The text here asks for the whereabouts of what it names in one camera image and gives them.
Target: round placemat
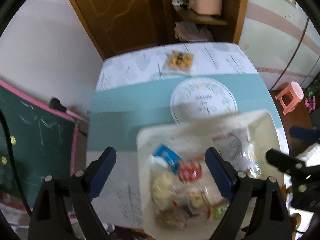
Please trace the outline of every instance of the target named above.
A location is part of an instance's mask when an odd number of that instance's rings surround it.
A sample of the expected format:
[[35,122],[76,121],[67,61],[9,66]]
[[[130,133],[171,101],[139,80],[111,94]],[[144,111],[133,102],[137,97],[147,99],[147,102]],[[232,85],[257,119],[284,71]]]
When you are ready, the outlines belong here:
[[228,88],[212,78],[190,78],[173,91],[170,110],[175,122],[237,113],[235,98]]

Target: yellow sticker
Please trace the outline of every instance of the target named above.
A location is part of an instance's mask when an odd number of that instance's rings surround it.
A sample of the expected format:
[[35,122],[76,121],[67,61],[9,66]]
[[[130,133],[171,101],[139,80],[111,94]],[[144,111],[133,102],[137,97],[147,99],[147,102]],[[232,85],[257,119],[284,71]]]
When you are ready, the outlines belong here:
[[1,161],[4,165],[7,165],[8,163],[7,159],[4,156],[1,157]]
[[10,136],[12,145],[16,145],[16,139],[14,136]]

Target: red package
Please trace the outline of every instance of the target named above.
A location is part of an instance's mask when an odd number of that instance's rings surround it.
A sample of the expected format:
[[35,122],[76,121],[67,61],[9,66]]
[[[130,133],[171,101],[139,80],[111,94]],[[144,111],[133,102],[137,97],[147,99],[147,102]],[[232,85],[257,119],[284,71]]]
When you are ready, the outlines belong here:
[[178,178],[181,181],[192,181],[202,177],[201,166],[196,160],[181,160]]

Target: pink stool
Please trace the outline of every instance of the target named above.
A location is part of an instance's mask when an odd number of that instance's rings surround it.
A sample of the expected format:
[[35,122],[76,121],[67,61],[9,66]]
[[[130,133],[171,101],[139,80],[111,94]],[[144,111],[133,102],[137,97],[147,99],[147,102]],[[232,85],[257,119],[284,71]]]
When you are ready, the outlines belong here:
[[[288,95],[291,98],[291,102],[286,106],[282,100],[284,95]],[[304,98],[304,94],[300,85],[293,81],[287,87],[282,90],[277,96],[276,99],[279,99],[282,107],[283,107],[283,114],[286,115],[287,113],[291,113],[298,103]]]

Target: plastic bag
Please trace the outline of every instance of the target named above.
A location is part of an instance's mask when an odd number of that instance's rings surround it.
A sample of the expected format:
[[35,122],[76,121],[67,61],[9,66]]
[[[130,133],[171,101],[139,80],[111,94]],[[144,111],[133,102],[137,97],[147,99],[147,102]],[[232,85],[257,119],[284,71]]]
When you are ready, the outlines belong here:
[[168,56],[167,65],[172,69],[189,71],[193,61],[193,54],[179,51],[172,51]]
[[151,195],[158,223],[185,230],[189,219],[217,219],[219,214],[224,215],[220,206],[226,206],[226,199],[221,196],[204,156],[181,159],[167,146],[160,145],[152,160]]
[[188,220],[189,215],[182,208],[159,211],[156,215],[156,221],[160,226],[182,231],[187,229]]
[[153,165],[151,194],[159,210],[164,211],[185,205],[188,201],[183,194],[185,191],[183,182],[168,167]]
[[212,140],[222,158],[230,162],[236,171],[243,171],[251,178],[261,177],[246,125],[239,124],[238,128],[212,135]]

